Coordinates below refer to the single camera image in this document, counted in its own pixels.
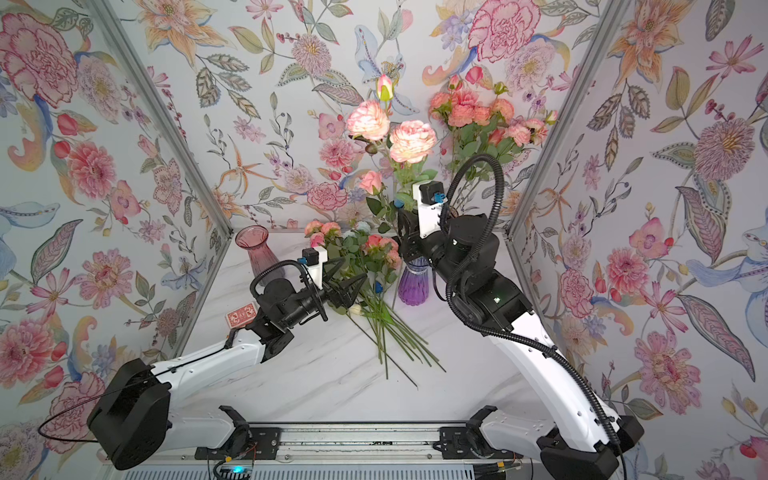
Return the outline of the smoky pink glass vase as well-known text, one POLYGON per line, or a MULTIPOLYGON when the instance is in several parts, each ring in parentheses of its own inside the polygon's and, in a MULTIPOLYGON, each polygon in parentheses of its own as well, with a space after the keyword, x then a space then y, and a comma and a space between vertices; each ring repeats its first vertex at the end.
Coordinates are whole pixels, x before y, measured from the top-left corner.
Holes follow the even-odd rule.
POLYGON ((248 257, 255 277, 278 262, 268 245, 269 231, 261 225, 251 225, 241 229, 235 236, 236 245, 243 249, 248 257))

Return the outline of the large pink rose stem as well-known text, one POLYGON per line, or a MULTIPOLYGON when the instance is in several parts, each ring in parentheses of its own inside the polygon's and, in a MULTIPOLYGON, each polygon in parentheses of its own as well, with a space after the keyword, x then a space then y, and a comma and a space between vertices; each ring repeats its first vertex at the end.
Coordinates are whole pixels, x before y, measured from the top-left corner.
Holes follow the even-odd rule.
POLYGON ((386 191, 387 187, 381 174, 378 171, 368 171, 361 177, 359 187, 366 193, 365 203, 377 232, 392 233, 395 230, 395 206, 386 191))

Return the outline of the pale pink carnation stem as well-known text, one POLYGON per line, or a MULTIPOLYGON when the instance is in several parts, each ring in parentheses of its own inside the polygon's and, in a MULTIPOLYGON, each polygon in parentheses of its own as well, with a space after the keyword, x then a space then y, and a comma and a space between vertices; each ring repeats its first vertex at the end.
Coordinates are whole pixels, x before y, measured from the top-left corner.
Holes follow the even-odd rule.
POLYGON ((394 84, 381 75, 376 79, 372 100, 358 105, 346 120, 346 129, 354 140, 361 140, 370 154, 380 154, 392 169, 393 190, 390 199, 397 208, 414 210, 412 187, 432 181, 437 171, 425 166, 437 145, 433 127, 421 120, 392 122, 387 109, 394 102, 394 84))

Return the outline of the pink rose cluster stem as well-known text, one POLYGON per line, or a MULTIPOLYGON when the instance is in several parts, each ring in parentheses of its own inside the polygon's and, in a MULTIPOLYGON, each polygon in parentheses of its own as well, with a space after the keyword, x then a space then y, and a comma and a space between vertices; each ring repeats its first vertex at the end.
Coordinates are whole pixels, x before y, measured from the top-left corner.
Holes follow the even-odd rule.
POLYGON ((439 151, 446 178, 454 177, 467 156, 488 149, 492 154, 499 152, 503 132, 498 127, 504 126, 500 114, 491 104, 483 103, 459 75, 452 75, 433 95, 429 113, 445 129, 439 151))

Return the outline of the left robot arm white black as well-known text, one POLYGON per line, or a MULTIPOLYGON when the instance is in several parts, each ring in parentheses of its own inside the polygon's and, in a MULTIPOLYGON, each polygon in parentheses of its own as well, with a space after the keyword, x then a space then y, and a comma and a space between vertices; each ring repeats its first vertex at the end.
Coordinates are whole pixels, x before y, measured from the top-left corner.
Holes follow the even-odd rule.
POLYGON ((223 341, 154 365, 132 360, 118 370, 87 419, 116 470, 132 469, 163 451, 203 448, 236 458, 259 446, 250 423, 231 406, 216 404, 200 417, 184 416, 180 409, 198 392, 280 354, 293 340, 293 328, 325 318, 327 306, 351 307, 367 279, 359 274, 335 280, 338 259, 330 267, 304 260, 276 266, 296 268, 302 289, 286 278, 261 287, 256 277, 249 286, 258 306, 255 318, 231 328, 223 341))

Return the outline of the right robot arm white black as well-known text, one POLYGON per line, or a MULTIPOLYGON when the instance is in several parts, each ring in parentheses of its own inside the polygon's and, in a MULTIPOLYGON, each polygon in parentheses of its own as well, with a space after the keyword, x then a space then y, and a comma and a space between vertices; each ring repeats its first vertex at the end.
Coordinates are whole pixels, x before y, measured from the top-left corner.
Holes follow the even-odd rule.
POLYGON ((487 223, 484 215, 461 216, 422 234, 416 214, 397 213, 403 259, 427 261, 445 283, 450 311, 513 361, 548 412, 532 420, 486 406, 466 424, 470 445, 481 456, 510 451, 537 460, 554 479, 627 478, 625 455, 643 427, 601 400, 559 352, 531 302, 497 270, 499 239, 481 237, 487 223))

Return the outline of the purple blue glass vase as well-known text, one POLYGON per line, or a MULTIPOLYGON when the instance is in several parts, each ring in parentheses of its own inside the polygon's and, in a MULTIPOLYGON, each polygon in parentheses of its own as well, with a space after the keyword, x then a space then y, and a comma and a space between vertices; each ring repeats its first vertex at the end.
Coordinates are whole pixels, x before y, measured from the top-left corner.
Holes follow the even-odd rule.
POLYGON ((408 306, 424 304, 430 292, 429 262, 419 257, 405 263, 398 285, 398 297, 408 306))

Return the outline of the pink flower bouquet green stems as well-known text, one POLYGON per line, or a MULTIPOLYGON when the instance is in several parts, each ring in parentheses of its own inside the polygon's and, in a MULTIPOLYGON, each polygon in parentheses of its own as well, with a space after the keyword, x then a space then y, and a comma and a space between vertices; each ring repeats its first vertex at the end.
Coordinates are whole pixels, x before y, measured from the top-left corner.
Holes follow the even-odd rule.
POLYGON ((374 231, 364 222, 344 230, 336 222, 312 221, 304 228, 311 247, 322 247, 330 260, 339 260, 341 267, 335 275, 340 280, 360 276, 362 286, 354 295, 350 307, 339 307, 354 325, 367 322, 376 346, 377 359, 389 370, 393 361, 391 347, 400 350, 407 359, 428 367, 440 367, 438 357, 428 342, 395 311, 389 297, 404 271, 397 241, 374 231))

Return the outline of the red playing card box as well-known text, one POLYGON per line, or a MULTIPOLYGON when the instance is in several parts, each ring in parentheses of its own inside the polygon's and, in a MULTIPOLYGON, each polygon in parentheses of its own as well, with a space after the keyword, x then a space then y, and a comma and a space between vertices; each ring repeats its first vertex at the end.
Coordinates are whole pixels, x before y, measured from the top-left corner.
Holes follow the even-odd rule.
POLYGON ((226 323, 230 329, 244 328, 252 322, 258 313, 257 306, 250 302, 226 314, 226 323))

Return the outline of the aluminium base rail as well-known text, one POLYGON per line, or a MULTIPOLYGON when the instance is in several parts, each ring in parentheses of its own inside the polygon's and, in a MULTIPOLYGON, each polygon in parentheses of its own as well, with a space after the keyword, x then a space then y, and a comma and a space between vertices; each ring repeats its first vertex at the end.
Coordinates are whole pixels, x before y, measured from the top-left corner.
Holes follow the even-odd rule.
POLYGON ((516 479, 546 477, 532 448, 483 453, 463 422, 256 423, 255 449, 224 454, 184 449, 157 454, 101 479, 516 479))

